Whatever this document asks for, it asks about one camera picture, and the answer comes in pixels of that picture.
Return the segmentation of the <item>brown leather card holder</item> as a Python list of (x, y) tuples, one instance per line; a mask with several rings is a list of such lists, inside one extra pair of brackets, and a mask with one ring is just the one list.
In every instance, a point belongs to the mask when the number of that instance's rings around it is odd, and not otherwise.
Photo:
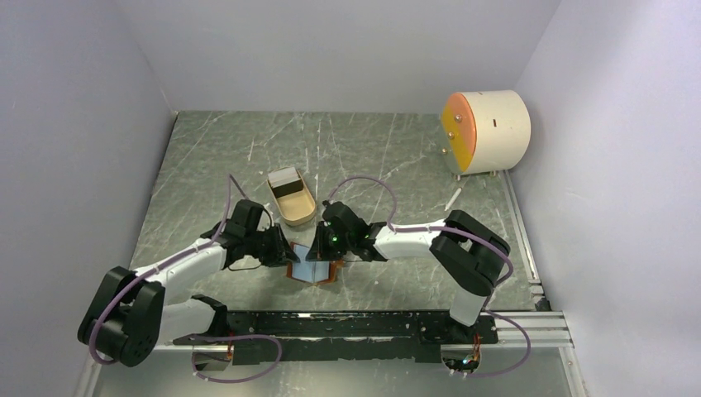
[(309, 247), (290, 243), (294, 253), (299, 257), (299, 262), (289, 262), (286, 276), (309, 285), (330, 284), (336, 281), (336, 273), (344, 266), (343, 260), (338, 261), (305, 261), (304, 257), (309, 252)]

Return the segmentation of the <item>beige oval card tray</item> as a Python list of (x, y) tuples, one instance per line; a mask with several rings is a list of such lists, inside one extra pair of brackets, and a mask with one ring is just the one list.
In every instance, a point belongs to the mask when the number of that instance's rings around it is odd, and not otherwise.
[[(279, 210), (281, 218), (286, 224), (293, 227), (300, 226), (311, 221), (315, 217), (317, 211), (315, 199), (304, 181), (301, 172), (298, 169), (297, 171), (300, 179), (302, 179), (305, 183), (305, 189), (301, 192), (297, 192), (296, 194), (290, 194), (281, 198), (276, 198), (273, 195), (275, 205)], [(272, 193), (271, 186), (268, 182), (268, 175), (267, 184)]]

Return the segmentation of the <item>black card divider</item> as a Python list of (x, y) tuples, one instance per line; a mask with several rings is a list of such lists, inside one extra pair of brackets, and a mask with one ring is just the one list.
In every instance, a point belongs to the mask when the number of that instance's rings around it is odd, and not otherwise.
[(296, 179), (280, 186), (271, 186), (273, 195), (276, 198), (281, 198), (290, 194), (296, 194), (305, 189), (305, 183), (302, 179)]

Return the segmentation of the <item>stack of white cards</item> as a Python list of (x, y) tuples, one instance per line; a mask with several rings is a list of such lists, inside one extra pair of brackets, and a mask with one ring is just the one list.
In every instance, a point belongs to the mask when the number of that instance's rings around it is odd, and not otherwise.
[(295, 167), (286, 167), (268, 174), (268, 182), (272, 188), (294, 184), (298, 180), (300, 180), (300, 176)]

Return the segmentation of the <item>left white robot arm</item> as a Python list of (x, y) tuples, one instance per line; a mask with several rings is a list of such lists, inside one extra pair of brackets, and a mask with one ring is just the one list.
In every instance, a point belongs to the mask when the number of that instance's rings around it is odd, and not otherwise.
[(135, 270), (117, 266), (102, 279), (77, 331), (93, 359), (134, 367), (153, 349), (181, 338), (216, 344), (229, 336), (225, 304), (202, 294), (175, 304), (195, 282), (250, 257), (267, 267), (299, 260), (282, 227), (260, 229), (267, 211), (242, 199), (182, 251)]

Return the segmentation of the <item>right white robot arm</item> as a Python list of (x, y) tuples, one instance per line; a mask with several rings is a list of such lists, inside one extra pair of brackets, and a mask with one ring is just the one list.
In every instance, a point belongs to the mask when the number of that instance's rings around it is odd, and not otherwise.
[(434, 222), (398, 225), (367, 223), (342, 202), (324, 203), (306, 261), (338, 261), (351, 253), (362, 261), (385, 262), (428, 258), (457, 283), (446, 320), (455, 342), (467, 342), (478, 330), (477, 319), (508, 265), (510, 246), (462, 210)]

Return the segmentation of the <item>white pen on table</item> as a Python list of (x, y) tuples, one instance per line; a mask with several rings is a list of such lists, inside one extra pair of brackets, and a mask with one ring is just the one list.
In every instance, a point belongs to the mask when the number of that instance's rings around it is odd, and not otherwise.
[(454, 205), (455, 201), (459, 198), (461, 192), (462, 192), (462, 188), (457, 188), (457, 189), (455, 190), (455, 192), (450, 196), (450, 198), (448, 199), (448, 201), (447, 201), (447, 203), (446, 203), (446, 205), (445, 205), (445, 207), (444, 207), (444, 210), (445, 210), (445, 211), (448, 211), (449, 209), (452, 208), (452, 206)]

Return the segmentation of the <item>cream cylindrical cabinet orange door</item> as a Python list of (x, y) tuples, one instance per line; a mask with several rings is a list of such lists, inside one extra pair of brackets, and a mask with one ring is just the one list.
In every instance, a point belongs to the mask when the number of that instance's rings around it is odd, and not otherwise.
[(513, 90), (455, 92), (441, 112), (441, 153), (455, 176), (512, 169), (532, 134), (529, 112)]

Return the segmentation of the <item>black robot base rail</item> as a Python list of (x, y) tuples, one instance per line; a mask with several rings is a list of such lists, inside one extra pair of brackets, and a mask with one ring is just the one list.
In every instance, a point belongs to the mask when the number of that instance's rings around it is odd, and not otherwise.
[[(189, 335), (180, 346), (231, 345), (232, 365), (281, 361), (365, 361), (412, 359), (440, 363), (449, 345), (475, 347), (498, 340), (492, 317), (481, 314), (472, 326), (454, 321), (446, 309), (370, 311), (231, 310), (218, 318), (206, 340)], [(241, 336), (240, 342), (228, 342)]]

